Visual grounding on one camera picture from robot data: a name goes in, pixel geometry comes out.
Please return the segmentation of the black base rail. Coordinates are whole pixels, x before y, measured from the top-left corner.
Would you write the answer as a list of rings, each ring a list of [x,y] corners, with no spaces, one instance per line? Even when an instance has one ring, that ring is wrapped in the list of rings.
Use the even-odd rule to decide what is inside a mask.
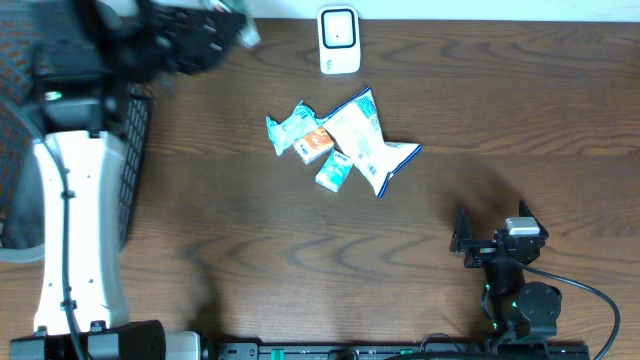
[[[222,343],[218,360],[385,360],[385,359],[569,359],[590,357],[584,345],[501,345],[495,351],[482,343],[436,340],[412,344],[257,344]]]

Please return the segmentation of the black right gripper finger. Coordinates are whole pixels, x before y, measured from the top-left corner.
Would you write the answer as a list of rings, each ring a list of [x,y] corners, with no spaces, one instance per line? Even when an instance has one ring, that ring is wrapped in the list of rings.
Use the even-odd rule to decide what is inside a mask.
[[[534,218],[529,206],[524,200],[520,200],[518,203],[518,216],[519,217],[531,217]]]
[[[466,252],[472,245],[473,239],[467,215],[462,207],[457,210],[454,232],[449,251],[453,253]]]

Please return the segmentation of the teal wet wipes pack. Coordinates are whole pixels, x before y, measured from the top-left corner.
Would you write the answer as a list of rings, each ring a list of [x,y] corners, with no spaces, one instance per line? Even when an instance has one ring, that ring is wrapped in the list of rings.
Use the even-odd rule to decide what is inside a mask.
[[[313,132],[323,124],[315,111],[301,100],[292,114],[284,121],[277,122],[266,117],[268,137],[273,144],[277,156],[281,156],[296,141]]]

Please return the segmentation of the white blue snack bag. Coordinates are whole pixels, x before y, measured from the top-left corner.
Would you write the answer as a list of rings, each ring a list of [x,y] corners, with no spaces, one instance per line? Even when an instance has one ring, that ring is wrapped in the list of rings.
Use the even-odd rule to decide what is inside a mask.
[[[351,158],[382,198],[390,179],[422,150],[418,143],[386,141],[378,109],[369,86],[338,106],[323,119],[323,127],[340,150]]]

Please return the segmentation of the grey plastic mesh basket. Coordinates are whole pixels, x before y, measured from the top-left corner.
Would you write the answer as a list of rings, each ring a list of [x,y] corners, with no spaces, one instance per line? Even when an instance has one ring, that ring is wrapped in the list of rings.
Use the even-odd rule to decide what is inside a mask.
[[[1,93],[21,101],[31,86],[31,46],[39,41],[35,16],[20,2],[1,5]],[[126,161],[119,185],[120,246],[125,247],[144,161],[154,104],[134,98],[124,117]],[[1,246],[28,249],[43,243],[43,199],[32,138],[22,123],[1,109]]]

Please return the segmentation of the teal Kleenex tissue pack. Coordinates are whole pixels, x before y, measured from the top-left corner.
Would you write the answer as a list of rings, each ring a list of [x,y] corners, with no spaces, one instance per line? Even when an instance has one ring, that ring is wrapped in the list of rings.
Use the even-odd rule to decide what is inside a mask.
[[[352,167],[353,162],[350,157],[337,150],[333,150],[316,174],[315,182],[337,193],[344,184]]]

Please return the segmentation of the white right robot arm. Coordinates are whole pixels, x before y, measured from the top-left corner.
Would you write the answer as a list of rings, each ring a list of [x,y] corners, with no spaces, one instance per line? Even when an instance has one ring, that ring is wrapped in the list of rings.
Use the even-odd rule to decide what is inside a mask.
[[[474,240],[465,212],[457,212],[449,250],[464,255],[466,268],[484,271],[483,306],[494,324],[487,341],[492,352],[512,344],[542,344],[557,334],[561,292],[524,276],[524,267],[540,256],[548,237],[523,201],[519,215],[507,218],[490,240]]]

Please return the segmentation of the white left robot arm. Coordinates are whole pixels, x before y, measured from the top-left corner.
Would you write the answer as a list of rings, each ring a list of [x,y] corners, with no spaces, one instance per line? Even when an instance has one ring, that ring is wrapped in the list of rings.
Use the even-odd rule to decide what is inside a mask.
[[[194,331],[134,322],[120,268],[122,187],[132,179],[126,120],[151,105],[144,86],[163,73],[218,65],[251,25],[240,1],[140,1],[133,15],[107,1],[24,1],[12,18],[35,25],[32,84],[5,101],[32,137],[43,200],[43,241],[6,249],[8,262],[42,261],[34,330],[10,342],[13,359],[212,359]]]

